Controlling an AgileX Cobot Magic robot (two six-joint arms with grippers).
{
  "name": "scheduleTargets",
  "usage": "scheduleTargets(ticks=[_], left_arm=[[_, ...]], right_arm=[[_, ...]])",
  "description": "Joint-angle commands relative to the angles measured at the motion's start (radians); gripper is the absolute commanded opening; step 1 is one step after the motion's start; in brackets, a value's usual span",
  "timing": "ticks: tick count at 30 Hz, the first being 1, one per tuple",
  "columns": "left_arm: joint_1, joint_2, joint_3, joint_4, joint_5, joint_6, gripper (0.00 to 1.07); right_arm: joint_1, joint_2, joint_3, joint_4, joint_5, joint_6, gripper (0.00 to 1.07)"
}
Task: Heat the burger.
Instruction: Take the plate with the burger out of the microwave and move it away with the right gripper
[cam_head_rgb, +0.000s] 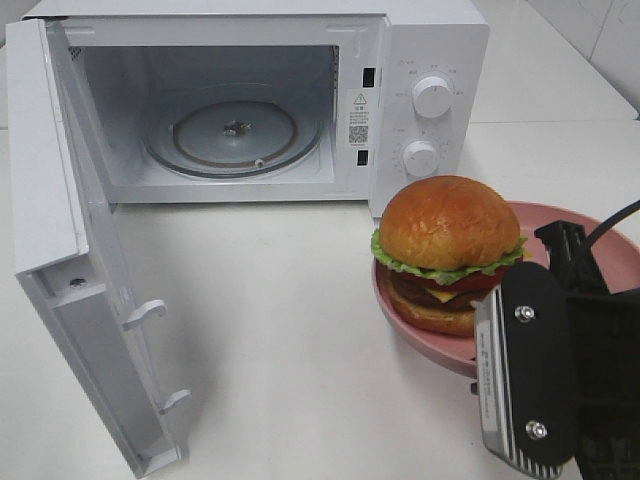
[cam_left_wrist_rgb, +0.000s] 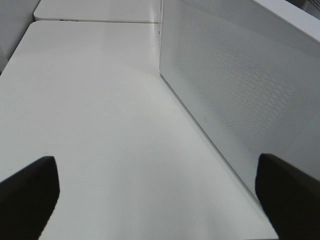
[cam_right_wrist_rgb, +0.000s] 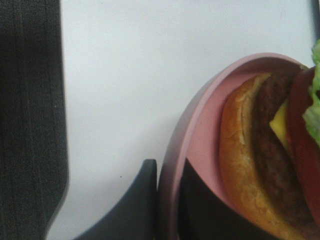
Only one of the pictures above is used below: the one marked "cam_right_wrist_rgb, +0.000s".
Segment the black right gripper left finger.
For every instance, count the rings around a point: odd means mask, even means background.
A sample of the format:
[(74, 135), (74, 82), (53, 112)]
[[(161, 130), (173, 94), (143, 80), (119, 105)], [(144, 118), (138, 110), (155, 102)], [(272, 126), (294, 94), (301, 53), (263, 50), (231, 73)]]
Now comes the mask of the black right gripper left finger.
[(152, 240), (156, 219), (157, 162), (146, 159), (119, 202), (77, 240)]

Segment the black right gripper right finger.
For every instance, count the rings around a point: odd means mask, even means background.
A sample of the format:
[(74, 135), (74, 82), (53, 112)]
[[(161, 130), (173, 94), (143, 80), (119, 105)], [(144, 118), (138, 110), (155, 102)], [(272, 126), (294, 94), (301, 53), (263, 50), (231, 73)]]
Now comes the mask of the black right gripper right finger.
[(225, 205), (188, 160), (180, 184), (178, 234), (181, 240), (264, 240), (265, 232)]

